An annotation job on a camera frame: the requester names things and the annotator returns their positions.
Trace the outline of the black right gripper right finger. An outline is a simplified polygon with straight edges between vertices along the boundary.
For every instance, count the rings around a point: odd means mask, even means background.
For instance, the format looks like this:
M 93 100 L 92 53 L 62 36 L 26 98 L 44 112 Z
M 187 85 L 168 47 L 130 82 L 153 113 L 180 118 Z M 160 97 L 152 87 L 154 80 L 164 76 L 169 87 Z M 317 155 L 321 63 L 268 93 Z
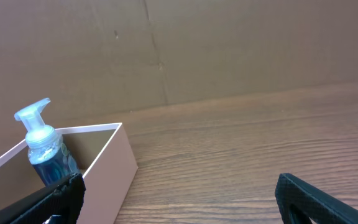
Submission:
M 279 175 L 275 198 L 284 224 L 358 223 L 358 210 L 290 173 Z

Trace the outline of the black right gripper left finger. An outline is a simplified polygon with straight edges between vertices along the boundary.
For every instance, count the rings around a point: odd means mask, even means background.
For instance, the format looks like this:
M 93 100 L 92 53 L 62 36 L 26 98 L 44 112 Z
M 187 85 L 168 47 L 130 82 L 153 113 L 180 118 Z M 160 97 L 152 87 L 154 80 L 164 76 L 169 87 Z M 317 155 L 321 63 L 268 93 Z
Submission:
M 70 174 L 0 210 L 0 223 L 75 224 L 85 191 L 82 175 Z

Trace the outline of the clear plastic bottle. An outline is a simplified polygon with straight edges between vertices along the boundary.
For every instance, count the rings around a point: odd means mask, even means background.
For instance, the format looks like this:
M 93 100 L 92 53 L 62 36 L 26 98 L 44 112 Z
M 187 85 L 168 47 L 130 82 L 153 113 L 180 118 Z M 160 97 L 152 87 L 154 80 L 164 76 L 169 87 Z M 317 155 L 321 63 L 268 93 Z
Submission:
M 27 157 L 42 182 L 48 186 L 80 169 L 63 142 L 63 136 L 56 129 L 44 123 L 41 112 L 49 98 L 39 100 L 15 113 L 14 118 L 21 121 L 27 133 Z

